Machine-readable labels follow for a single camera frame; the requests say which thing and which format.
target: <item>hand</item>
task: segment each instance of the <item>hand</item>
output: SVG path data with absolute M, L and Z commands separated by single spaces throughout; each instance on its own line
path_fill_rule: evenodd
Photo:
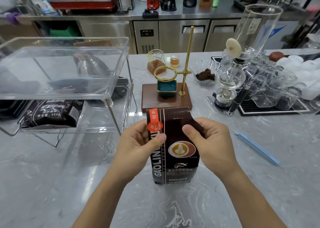
M 204 128 L 205 138 L 191 125 L 184 125 L 182 131 L 196 145 L 204 165 L 220 179 L 238 170 L 228 127 L 203 117 L 195 120 Z
M 126 128 L 119 141 L 112 165 L 108 172 L 129 183 L 145 167 L 151 153 L 160 148 L 167 136 L 158 134 L 148 139 L 147 120 Z

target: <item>blue pen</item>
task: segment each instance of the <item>blue pen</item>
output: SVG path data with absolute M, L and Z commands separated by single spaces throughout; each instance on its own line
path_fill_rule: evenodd
M 254 150 L 256 150 L 260 155 L 265 157 L 268 161 L 270 161 L 274 165 L 279 165 L 280 161 L 278 161 L 275 157 L 270 155 L 264 148 L 258 145 L 256 142 L 252 141 L 248 138 L 244 133 L 236 132 L 235 133 L 239 138 L 241 138 L 244 142 L 250 145 Z

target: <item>person's left hand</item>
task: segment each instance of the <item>person's left hand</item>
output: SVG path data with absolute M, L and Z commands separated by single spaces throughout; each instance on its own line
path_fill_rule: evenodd
M 159 149 L 166 138 L 167 136 L 161 133 L 148 141 L 146 119 L 126 128 L 121 134 L 109 171 L 129 183 L 142 171 L 151 153 Z

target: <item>forearm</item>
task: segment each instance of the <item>forearm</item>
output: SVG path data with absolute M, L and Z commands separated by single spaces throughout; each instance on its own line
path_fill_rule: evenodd
M 95 189 L 72 228 L 110 226 L 126 182 L 109 170 Z
M 243 228 L 286 228 L 241 168 L 222 179 Z

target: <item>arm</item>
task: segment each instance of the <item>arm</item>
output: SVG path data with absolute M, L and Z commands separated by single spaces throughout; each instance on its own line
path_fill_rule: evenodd
M 190 125 L 182 130 L 196 145 L 202 162 L 222 181 L 243 228 L 287 228 L 260 191 L 239 166 L 226 125 L 206 119 L 195 119 L 205 133 Z
M 108 228 L 125 186 L 144 168 L 150 154 L 165 142 L 158 134 L 148 141 L 147 121 L 123 131 L 113 162 L 72 228 Z

